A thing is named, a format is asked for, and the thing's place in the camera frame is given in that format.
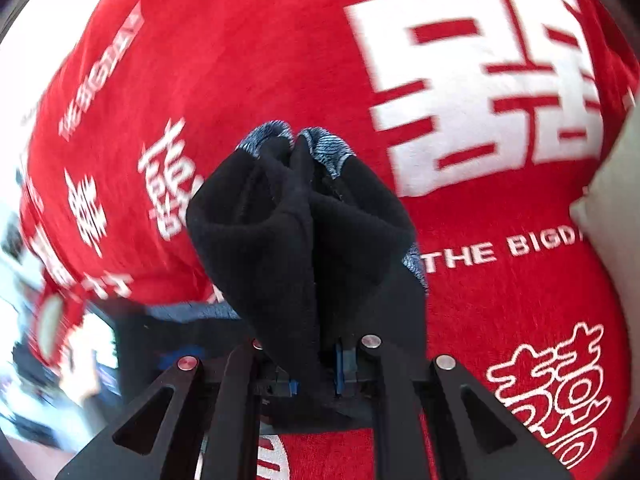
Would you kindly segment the black pants with grey waistband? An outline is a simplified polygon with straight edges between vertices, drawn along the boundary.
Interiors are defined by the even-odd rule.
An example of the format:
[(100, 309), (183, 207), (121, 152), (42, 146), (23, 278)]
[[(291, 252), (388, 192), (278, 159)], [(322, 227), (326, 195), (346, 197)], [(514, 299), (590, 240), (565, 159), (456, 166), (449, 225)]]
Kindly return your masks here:
[(205, 181), (186, 224), (224, 304), (154, 301), (115, 318), (122, 398), (179, 356), (221, 358), (256, 337), (298, 383), (269, 403), (273, 428), (369, 426), (363, 403), (335, 393), (337, 349), (371, 334), (416, 359), (426, 350), (426, 278), (395, 194), (338, 136), (275, 120)]

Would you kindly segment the red blanket with white characters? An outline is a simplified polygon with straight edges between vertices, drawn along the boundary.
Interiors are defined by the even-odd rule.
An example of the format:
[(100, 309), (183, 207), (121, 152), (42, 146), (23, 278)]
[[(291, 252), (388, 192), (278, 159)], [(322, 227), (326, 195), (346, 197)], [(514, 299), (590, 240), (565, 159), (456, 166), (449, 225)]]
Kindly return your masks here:
[(338, 136), (395, 194), (450, 352), (575, 479), (623, 431), (620, 302), (570, 203), (639, 65), (599, 0), (101, 0), (40, 101), (21, 229), (71, 321), (224, 294), (195, 194), (257, 127)]

